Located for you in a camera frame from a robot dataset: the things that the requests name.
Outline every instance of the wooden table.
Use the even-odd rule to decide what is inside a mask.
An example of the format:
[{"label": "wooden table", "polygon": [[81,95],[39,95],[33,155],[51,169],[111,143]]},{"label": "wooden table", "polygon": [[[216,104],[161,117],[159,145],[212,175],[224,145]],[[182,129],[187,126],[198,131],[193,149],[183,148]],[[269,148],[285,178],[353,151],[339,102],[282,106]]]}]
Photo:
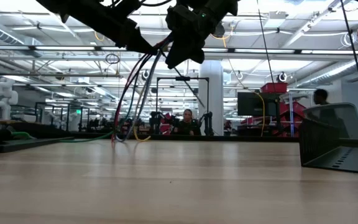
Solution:
[{"label": "wooden table", "polygon": [[0,224],[358,223],[358,174],[296,143],[108,140],[0,154]]}]

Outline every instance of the table surface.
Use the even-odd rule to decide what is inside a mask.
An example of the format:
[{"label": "table surface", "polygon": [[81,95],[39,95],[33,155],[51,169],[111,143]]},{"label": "table surface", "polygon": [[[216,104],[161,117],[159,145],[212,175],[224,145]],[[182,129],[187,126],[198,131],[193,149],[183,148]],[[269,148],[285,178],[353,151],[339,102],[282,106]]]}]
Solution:
[{"label": "table surface", "polygon": [[358,174],[297,143],[59,143],[0,154],[0,224],[358,223]]}]

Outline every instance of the robot workstation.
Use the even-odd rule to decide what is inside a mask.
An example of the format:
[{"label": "robot workstation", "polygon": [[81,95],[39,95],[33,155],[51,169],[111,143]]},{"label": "robot workstation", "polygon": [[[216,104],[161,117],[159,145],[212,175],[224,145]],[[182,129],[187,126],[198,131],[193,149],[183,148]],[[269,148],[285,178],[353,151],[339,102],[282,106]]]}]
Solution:
[{"label": "robot workstation", "polygon": [[[108,39],[103,43],[114,46],[91,42],[62,47],[33,42],[0,47],[14,50],[30,62],[31,58],[45,58],[44,64],[34,60],[32,68],[20,65],[25,72],[0,71],[0,152],[95,139],[298,142],[302,138],[302,124],[308,118],[303,102],[313,100],[315,88],[291,88],[287,83],[290,74],[273,74],[270,68],[264,86],[237,85],[231,87],[233,96],[225,97],[223,83],[236,77],[242,84],[244,74],[235,70],[230,60],[230,72],[223,71],[220,62],[205,60],[207,52],[238,53],[238,49],[229,47],[209,48],[206,39],[212,36],[226,46],[222,20],[227,14],[237,16],[239,0],[177,0],[167,9],[165,18],[170,32],[154,44],[144,39],[129,16],[141,7],[163,6],[171,1],[156,5],[144,0],[111,4],[103,0],[37,2],[63,27],[67,28],[72,17],[92,29],[100,42]],[[260,12],[256,19],[260,20],[265,41]],[[38,23],[35,28],[44,32],[50,27]],[[76,33],[80,30],[66,31],[80,38]],[[272,51],[266,44],[259,51],[269,62]],[[44,67],[54,68],[53,59],[48,59],[52,54],[69,61],[81,60],[84,52],[94,61],[84,59],[83,63],[92,63],[98,71],[78,73],[71,68],[55,68],[41,72]],[[137,61],[125,62],[123,52],[136,53]],[[11,64],[9,59],[0,60]],[[170,69],[170,76],[158,71],[161,60]],[[189,68],[192,63],[200,64],[197,72]],[[177,69],[183,64],[184,71]],[[99,78],[99,83],[90,77]],[[26,99],[33,94],[39,100],[29,103]]]}]

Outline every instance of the ceiling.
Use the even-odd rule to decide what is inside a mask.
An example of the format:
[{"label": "ceiling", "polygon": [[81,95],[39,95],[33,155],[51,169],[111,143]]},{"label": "ceiling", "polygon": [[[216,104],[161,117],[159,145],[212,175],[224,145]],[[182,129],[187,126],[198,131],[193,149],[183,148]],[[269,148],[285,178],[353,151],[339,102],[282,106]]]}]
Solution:
[{"label": "ceiling", "polygon": [[[147,0],[148,3],[157,3],[158,0]],[[284,1],[284,0],[261,0],[260,6],[257,1],[239,1],[239,16],[233,17],[227,15],[223,20],[226,29],[226,47],[231,49],[264,49],[264,38],[261,33],[261,26],[258,14],[260,9],[263,23],[268,21],[269,12],[279,14],[284,12],[287,17],[284,22],[279,25],[280,32],[277,27],[264,27],[265,41],[268,49],[324,49],[324,50],[349,50],[349,41],[346,38],[346,23],[344,22],[343,12],[341,8],[335,8],[335,12],[328,13],[315,22],[319,13],[328,10],[332,6],[333,0],[314,0],[314,1]],[[358,28],[358,2],[345,1],[345,9],[349,19],[349,25],[353,29]],[[150,44],[156,44],[164,39],[169,30],[165,22],[167,8],[173,6],[174,1],[160,7],[142,7],[130,16],[135,20],[142,35]],[[296,36],[297,31],[302,27],[311,24],[304,34]],[[9,35],[17,37],[20,40],[27,40],[29,37],[35,38],[43,45],[67,46],[67,45],[90,45],[90,46],[113,46],[114,42],[104,38],[101,34],[95,34],[92,29],[86,27],[74,18],[69,18],[66,27],[57,17],[42,7],[35,0],[0,0],[0,30],[7,32]],[[206,47],[223,48],[222,40],[208,37]],[[355,42],[356,50],[358,50],[358,39]],[[47,74],[89,74],[88,84],[90,85],[115,85],[111,87],[102,87],[105,94],[101,95],[101,91],[88,93],[84,87],[78,86],[44,86],[37,88],[38,91],[44,91],[46,95],[51,96],[51,92],[69,93],[79,99],[94,99],[94,105],[87,104],[88,101],[83,100],[85,105],[95,106],[98,110],[103,106],[105,113],[111,113],[116,107],[116,101],[112,100],[122,95],[123,85],[129,72],[134,68],[140,55],[135,52],[115,52],[121,58],[118,64],[110,65],[106,63],[105,58],[110,52],[94,52],[94,51],[40,51],[42,54],[39,58],[33,55],[24,54],[15,50],[0,50],[0,72],[5,73],[28,73],[36,70],[40,76],[30,77],[17,83],[41,83],[41,84],[74,84],[78,82],[78,78],[66,77],[64,80],[58,80],[55,77],[47,76]],[[229,82],[224,84],[225,113],[229,116],[233,115],[236,109],[235,102],[228,102],[230,98],[236,97],[236,91],[240,88],[236,75],[241,78],[241,82],[247,87],[260,88],[271,80],[269,63],[265,54],[217,54],[206,53],[207,59],[221,60],[225,73],[229,77]],[[288,74],[289,83],[298,82],[313,76],[314,72],[321,70],[336,62],[351,60],[352,55],[270,55],[270,66],[273,74],[285,72]],[[152,60],[146,63],[143,72],[150,70]],[[184,75],[197,77],[200,65],[192,61],[186,61],[177,66],[177,69]],[[177,73],[169,70],[164,61],[161,60],[157,64],[154,77],[175,77]],[[173,82],[171,80],[162,80],[160,85],[163,86],[184,86],[183,83]],[[152,80],[152,85],[156,85],[156,78]],[[193,87],[198,86],[198,81],[190,82]],[[132,96],[132,90],[127,93],[125,100],[129,100]],[[155,96],[154,93],[149,94],[151,100]],[[62,95],[55,94],[54,100],[59,101]],[[160,107],[172,107],[174,110],[181,110],[183,107],[193,109],[198,108],[196,99],[189,89],[186,88],[164,88],[159,90]],[[149,106],[155,106],[155,103],[149,103]]]}]

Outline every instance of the desk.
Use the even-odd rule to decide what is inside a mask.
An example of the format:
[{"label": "desk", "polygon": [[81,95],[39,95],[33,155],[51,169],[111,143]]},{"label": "desk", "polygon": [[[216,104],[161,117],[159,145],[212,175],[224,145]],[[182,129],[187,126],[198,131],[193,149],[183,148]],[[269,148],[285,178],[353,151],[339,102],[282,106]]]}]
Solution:
[{"label": "desk", "polygon": [[0,224],[358,223],[358,174],[297,143],[59,143],[0,154]]}]

